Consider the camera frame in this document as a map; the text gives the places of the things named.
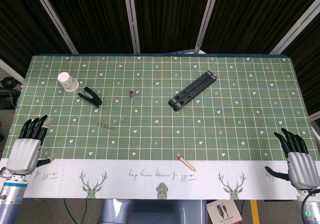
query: yellow floor stripe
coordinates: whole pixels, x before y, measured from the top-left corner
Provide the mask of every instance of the yellow floor stripe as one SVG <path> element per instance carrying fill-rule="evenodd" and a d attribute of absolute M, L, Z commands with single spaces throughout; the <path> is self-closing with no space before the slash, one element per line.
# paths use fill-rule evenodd
<path fill-rule="evenodd" d="M 257 200 L 250 200 L 251 212 L 252 212 L 252 222 L 253 224 L 260 224 Z"/>

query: pencil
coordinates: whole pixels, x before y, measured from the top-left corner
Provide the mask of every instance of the pencil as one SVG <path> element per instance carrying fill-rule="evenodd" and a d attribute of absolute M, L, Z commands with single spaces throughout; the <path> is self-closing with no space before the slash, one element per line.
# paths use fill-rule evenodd
<path fill-rule="evenodd" d="M 187 162 L 181 155 L 178 155 L 178 159 L 182 161 L 188 168 L 190 168 L 191 171 L 196 171 L 196 169 L 192 165 L 190 165 L 189 162 Z"/>

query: black curtain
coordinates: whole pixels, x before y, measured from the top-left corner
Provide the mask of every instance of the black curtain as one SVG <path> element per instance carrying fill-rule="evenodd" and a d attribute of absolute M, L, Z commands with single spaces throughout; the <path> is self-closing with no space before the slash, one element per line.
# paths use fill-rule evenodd
<path fill-rule="evenodd" d="M 208 0 L 134 0 L 141 53 L 195 48 Z"/>
<path fill-rule="evenodd" d="M 39 0 L 0 0 L 0 58 L 23 77 L 33 55 L 70 53 Z"/>
<path fill-rule="evenodd" d="M 49 0 L 79 53 L 132 53 L 125 0 Z"/>
<path fill-rule="evenodd" d="M 314 0 L 216 0 L 201 49 L 268 54 Z"/>
<path fill-rule="evenodd" d="M 283 51 L 292 59 L 309 115 L 320 111 L 320 14 Z"/>

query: metal pole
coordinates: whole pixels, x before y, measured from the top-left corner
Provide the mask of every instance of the metal pole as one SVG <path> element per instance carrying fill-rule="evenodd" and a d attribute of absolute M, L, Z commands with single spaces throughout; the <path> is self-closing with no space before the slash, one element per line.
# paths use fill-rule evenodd
<path fill-rule="evenodd" d="M 135 0 L 125 0 L 125 6 L 126 6 L 126 13 L 128 15 L 133 53 L 140 53 Z"/>
<path fill-rule="evenodd" d="M 71 38 L 69 37 L 64 25 L 62 24 L 60 18 L 58 17 L 56 11 L 54 10 L 53 6 L 51 5 L 49 0 L 39 0 L 45 9 L 46 13 L 49 15 L 50 19 L 52 20 L 53 24 L 57 28 L 58 32 L 60 33 L 62 39 L 64 40 L 65 44 L 70 49 L 72 54 L 78 54 L 74 43 L 72 42 Z"/>
<path fill-rule="evenodd" d="M 209 20 L 210 20 L 212 11 L 213 11 L 214 6 L 215 6 L 215 2 L 216 2 L 216 0 L 208 0 L 207 3 L 206 3 L 206 7 L 205 7 L 205 10 L 204 10 L 204 14 L 203 14 L 203 18 L 202 18 L 202 23 L 201 23 L 201 26 L 200 26 L 199 34 L 198 34 L 198 37 L 196 39 L 195 47 L 194 47 L 194 50 L 193 50 L 194 53 L 199 53 L 199 51 L 200 51 L 202 42 L 204 40 L 206 31 L 207 31 Z"/>
<path fill-rule="evenodd" d="M 319 13 L 320 0 L 315 0 L 272 49 L 270 54 L 281 54 Z"/>
<path fill-rule="evenodd" d="M 20 83 L 22 84 L 24 83 L 25 79 L 1 59 L 0 59 L 0 67 L 9 75 L 17 79 Z"/>

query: green grid tablecloth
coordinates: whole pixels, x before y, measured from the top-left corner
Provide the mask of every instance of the green grid tablecloth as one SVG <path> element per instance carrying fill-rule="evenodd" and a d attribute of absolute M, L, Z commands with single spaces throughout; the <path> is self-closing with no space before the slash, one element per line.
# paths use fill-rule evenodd
<path fill-rule="evenodd" d="M 207 70 L 217 81 L 174 112 L 169 99 Z M 76 92 L 57 81 L 63 71 L 78 80 Z M 78 97 L 86 86 L 101 97 L 100 108 Z M 289 58 L 34 56 L 4 157 L 22 124 L 42 115 L 53 119 L 42 158 L 283 160 L 274 136 L 283 127 L 319 160 Z"/>

